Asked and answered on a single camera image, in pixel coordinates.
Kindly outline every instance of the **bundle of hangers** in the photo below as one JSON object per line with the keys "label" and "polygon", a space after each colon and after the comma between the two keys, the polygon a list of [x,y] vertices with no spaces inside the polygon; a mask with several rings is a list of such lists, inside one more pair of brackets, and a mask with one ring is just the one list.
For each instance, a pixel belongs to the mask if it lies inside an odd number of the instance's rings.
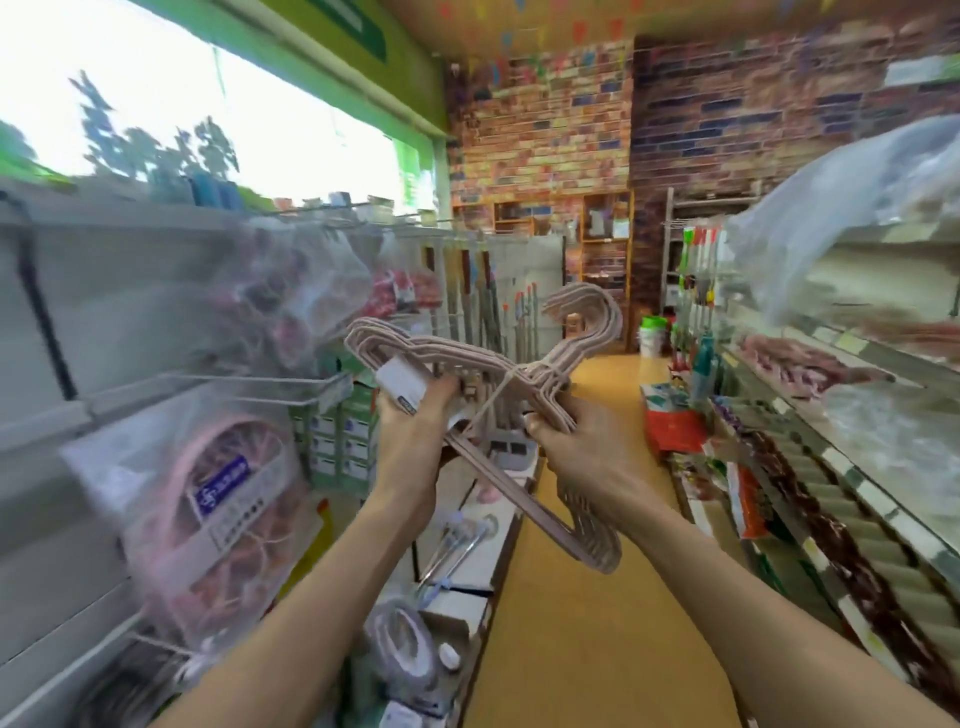
{"label": "bundle of hangers", "polygon": [[[546,300],[543,312],[558,322],[579,314],[585,330],[562,341],[540,361],[529,364],[515,364],[501,354],[438,336],[410,336],[400,328],[369,318],[357,319],[350,325],[346,345],[373,371],[402,354],[426,366],[439,364],[445,372],[488,377],[495,388],[471,425],[480,420],[494,399],[504,398],[517,409],[525,404],[558,430],[571,432],[576,422],[557,402],[557,395],[569,384],[570,375],[580,362],[619,337],[623,318],[610,295],[591,283],[574,283],[561,289]],[[446,441],[568,554],[603,573],[616,569],[620,541],[616,531],[597,516],[591,503],[567,484],[558,482],[558,496],[573,517],[571,530],[476,447],[468,438],[469,429],[451,429]]]}

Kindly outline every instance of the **shelf label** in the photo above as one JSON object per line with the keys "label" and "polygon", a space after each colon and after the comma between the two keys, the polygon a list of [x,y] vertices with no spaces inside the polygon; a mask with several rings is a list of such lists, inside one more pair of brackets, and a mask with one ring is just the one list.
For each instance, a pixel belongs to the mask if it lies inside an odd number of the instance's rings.
{"label": "shelf label", "polygon": [[856,494],[863,498],[863,502],[873,508],[882,518],[890,516],[899,508],[895,500],[869,480],[864,480],[857,486]]}
{"label": "shelf label", "polygon": [[804,553],[807,558],[810,560],[810,563],[813,564],[813,568],[817,571],[826,571],[830,567],[830,560],[820,550],[820,547],[811,538],[804,539],[803,543]]}
{"label": "shelf label", "polygon": [[836,448],[827,448],[822,455],[824,460],[841,475],[846,475],[853,468],[853,463],[844,457]]}
{"label": "shelf label", "polygon": [[883,664],[888,670],[893,672],[900,680],[906,680],[906,672],[893,656],[890,648],[874,632],[870,623],[863,616],[850,595],[842,596],[837,600],[837,609],[843,615],[847,624],[850,625],[853,632],[859,638],[860,643],[866,648],[878,662]]}
{"label": "shelf label", "polygon": [[869,343],[870,342],[866,339],[861,339],[859,336],[854,336],[849,331],[844,331],[837,338],[833,346],[835,346],[837,349],[842,349],[844,352],[857,355],[866,349],[867,344]]}
{"label": "shelf label", "polygon": [[933,561],[941,551],[945,550],[940,539],[908,513],[901,511],[888,523],[927,561]]}
{"label": "shelf label", "polygon": [[836,341],[838,336],[837,331],[834,331],[832,328],[827,327],[816,327],[813,331],[813,338],[817,341],[822,341],[825,344],[832,344]]}

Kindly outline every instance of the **brick wall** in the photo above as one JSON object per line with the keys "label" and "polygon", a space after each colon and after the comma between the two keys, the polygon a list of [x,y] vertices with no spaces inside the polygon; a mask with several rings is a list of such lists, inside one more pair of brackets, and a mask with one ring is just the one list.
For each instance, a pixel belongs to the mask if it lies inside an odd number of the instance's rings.
{"label": "brick wall", "polygon": [[822,154],[938,113],[960,84],[883,88],[890,61],[960,52],[960,18],[898,29],[847,24],[823,35],[643,48],[634,56],[630,182],[632,292],[659,305],[666,188],[681,197],[764,191]]}
{"label": "brick wall", "polygon": [[605,43],[475,69],[451,104],[453,204],[625,188],[629,51]]}

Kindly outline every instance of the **white tag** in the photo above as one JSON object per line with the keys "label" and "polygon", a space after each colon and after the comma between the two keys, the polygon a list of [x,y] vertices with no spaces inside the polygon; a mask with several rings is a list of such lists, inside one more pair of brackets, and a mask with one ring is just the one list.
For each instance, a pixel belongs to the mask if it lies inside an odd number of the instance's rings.
{"label": "white tag", "polygon": [[813,564],[813,568],[817,571],[826,571],[830,568],[830,560],[820,550],[820,547],[816,545],[813,539],[807,538],[803,543],[804,553],[806,557],[810,560],[810,563]]}
{"label": "white tag", "polygon": [[[403,354],[397,354],[376,370],[373,377],[391,399],[411,415],[417,412],[426,388],[434,381],[426,367]],[[469,422],[467,408],[459,397],[454,398],[447,407],[446,415],[447,429],[452,429],[459,422]]]}
{"label": "white tag", "polygon": [[859,336],[854,336],[849,331],[844,331],[840,334],[840,337],[833,344],[837,349],[842,349],[844,352],[849,352],[851,354],[859,354],[864,349],[867,348],[867,344],[870,342],[866,339],[861,339]]}
{"label": "white tag", "polygon": [[838,449],[827,448],[824,450],[822,457],[841,475],[846,475],[853,468],[853,463],[844,457]]}
{"label": "white tag", "polygon": [[897,513],[888,523],[927,561],[933,561],[945,550],[940,539],[907,513]]}
{"label": "white tag", "polygon": [[697,528],[712,539],[713,528],[710,526],[710,521],[707,518],[707,510],[704,508],[704,503],[701,500],[688,500],[687,504],[690,506],[690,514],[693,516],[693,522],[697,524]]}
{"label": "white tag", "polygon": [[864,480],[857,486],[856,494],[863,498],[863,502],[873,508],[882,518],[886,518],[898,508],[895,500],[869,480]]}
{"label": "white tag", "polygon": [[839,334],[834,331],[832,328],[827,327],[816,327],[813,331],[813,338],[817,341],[822,341],[825,344],[832,344],[836,341],[836,338]]}

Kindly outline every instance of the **ceiling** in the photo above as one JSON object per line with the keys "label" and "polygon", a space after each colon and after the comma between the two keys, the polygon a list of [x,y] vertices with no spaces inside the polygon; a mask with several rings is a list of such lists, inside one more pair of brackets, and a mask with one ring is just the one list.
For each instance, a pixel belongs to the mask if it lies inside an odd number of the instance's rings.
{"label": "ceiling", "polygon": [[605,40],[663,42],[797,33],[856,19],[904,20],[956,0],[380,0],[450,59],[521,58]]}

